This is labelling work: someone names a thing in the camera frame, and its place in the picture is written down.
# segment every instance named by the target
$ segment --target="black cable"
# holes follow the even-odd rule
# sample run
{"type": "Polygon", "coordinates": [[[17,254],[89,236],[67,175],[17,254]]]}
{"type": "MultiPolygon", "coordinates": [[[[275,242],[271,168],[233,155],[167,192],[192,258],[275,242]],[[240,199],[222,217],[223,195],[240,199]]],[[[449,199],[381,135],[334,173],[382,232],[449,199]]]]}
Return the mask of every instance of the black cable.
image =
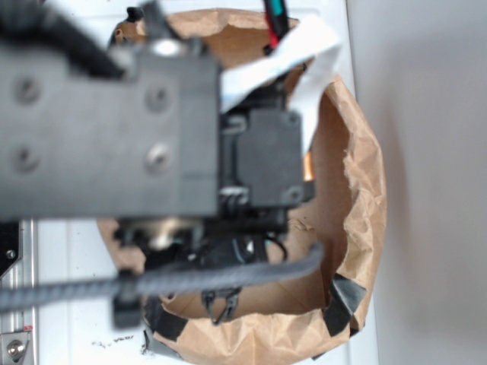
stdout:
{"type": "Polygon", "coordinates": [[[269,23],[275,35],[282,37],[289,31],[288,9],[284,0],[264,0],[269,23]]]}
{"type": "Polygon", "coordinates": [[[133,6],[127,8],[127,15],[128,17],[125,21],[128,21],[129,23],[135,23],[144,19],[144,12],[142,9],[133,6]]]}
{"type": "Polygon", "coordinates": [[[31,0],[0,1],[0,35],[42,40],[64,52],[91,75],[120,78],[123,70],[81,31],[54,10],[31,0]]]}
{"type": "Polygon", "coordinates": [[[127,283],[135,288],[136,296],[184,294],[202,290],[222,290],[265,284],[271,281],[300,278],[317,270],[323,260],[323,247],[315,243],[304,259],[278,265],[254,263],[212,270],[167,271],[164,268],[138,277],[120,277],[102,281],[0,289],[0,312],[21,310],[62,300],[115,297],[127,283]]]}
{"type": "Polygon", "coordinates": [[[276,238],[272,238],[270,236],[267,236],[266,240],[274,243],[278,248],[281,249],[283,262],[288,260],[288,249],[285,248],[284,244],[281,241],[277,240],[276,238]]]}

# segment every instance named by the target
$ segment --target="gray braided cable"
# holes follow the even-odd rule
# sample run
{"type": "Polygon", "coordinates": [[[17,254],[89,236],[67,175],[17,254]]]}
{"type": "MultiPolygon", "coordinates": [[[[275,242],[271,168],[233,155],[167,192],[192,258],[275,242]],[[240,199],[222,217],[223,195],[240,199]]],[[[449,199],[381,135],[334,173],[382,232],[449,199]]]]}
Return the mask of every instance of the gray braided cable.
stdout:
{"type": "Polygon", "coordinates": [[[153,271],[136,278],[46,284],[20,289],[0,289],[0,312],[41,306],[63,300],[115,297],[126,280],[135,282],[135,295],[182,294],[220,290],[289,280],[311,274],[323,261],[323,247],[315,243],[308,255],[295,262],[278,265],[256,263],[231,268],[194,271],[153,271]]]}

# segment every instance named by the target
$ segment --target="white wall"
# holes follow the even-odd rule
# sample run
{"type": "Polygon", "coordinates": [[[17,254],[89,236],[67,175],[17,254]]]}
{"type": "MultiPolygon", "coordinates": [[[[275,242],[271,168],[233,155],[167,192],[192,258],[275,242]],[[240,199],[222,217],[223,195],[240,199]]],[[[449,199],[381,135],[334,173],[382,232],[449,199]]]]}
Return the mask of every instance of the white wall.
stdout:
{"type": "Polygon", "coordinates": [[[358,101],[383,146],[382,365],[487,362],[487,2],[349,0],[358,101]]]}

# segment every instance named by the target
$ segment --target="hex screw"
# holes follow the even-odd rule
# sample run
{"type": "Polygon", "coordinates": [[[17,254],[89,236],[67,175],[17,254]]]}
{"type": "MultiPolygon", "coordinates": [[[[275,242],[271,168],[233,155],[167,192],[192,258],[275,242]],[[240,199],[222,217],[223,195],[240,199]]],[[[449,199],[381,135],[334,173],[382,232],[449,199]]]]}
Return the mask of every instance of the hex screw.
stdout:
{"type": "Polygon", "coordinates": [[[23,78],[15,85],[15,98],[22,104],[31,104],[40,97],[40,85],[32,78],[23,78]]]}
{"type": "Polygon", "coordinates": [[[285,123],[290,127],[298,127],[301,124],[301,116],[296,112],[290,112],[285,118],[285,123]]]}
{"type": "Polygon", "coordinates": [[[162,143],[157,143],[149,150],[145,157],[145,165],[151,173],[160,173],[167,166],[167,148],[162,143]]]}
{"type": "Polygon", "coordinates": [[[303,188],[299,185],[290,186],[285,192],[285,200],[288,203],[298,204],[303,199],[303,188]]]}
{"type": "Polygon", "coordinates": [[[17,148],[12,155],[12,164],[20,173],[29,173],[35,170],[39,163],[40,156],[27,146],[17,148]]]}
{"type": "Polygon", "coordinates": [[[9,249],[5,255],[7,256],[7,259],[13,260],[17,257],[17,253],[13,249],[9,249]]]}
{"type": "Polygon", "coordinates": [[[145,103],[150,111],[154,113],[162,112],[169,104],[166,90],[163,87],[154,87],[148,90],[145,103]]]}
{"type": "Polygon", "coordinates": [[[21,357],[23,357],[24,353],[25,345],[19,340],[13,340],[7,346],[7,354],[14,360],[14,362],[17,362],[21,357]]]}

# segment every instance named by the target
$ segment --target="metal frame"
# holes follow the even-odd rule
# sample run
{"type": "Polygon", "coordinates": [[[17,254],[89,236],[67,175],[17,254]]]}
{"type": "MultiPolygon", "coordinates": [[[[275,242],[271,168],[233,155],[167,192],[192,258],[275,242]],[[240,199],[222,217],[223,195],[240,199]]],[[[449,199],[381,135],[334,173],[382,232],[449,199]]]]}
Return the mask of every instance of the metal frame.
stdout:
{"type": "Polygon", "coordinates": [[[0,222],[0,278],[22,260],[19,222],[0,222]]]}
{"type": "MultiPolygon", "coordinates": [[[[37,222],[21,222],[20,248],[22,259],[16,262],[0,280],[0,287],[2,288],[32,287],[37,283],[37,222]]],[[[37,310],[35,308],[1,315],[0,332],[0,336],[4,340],[7,337],[13,338],[15,335],[19,338],[28,338],[25,358],[19,363],[23,365],[38,364],[38,328],[37,310]]],[[[2,341],[2,352],[6,350],[4,342],[6,341],[2,341]]]]}

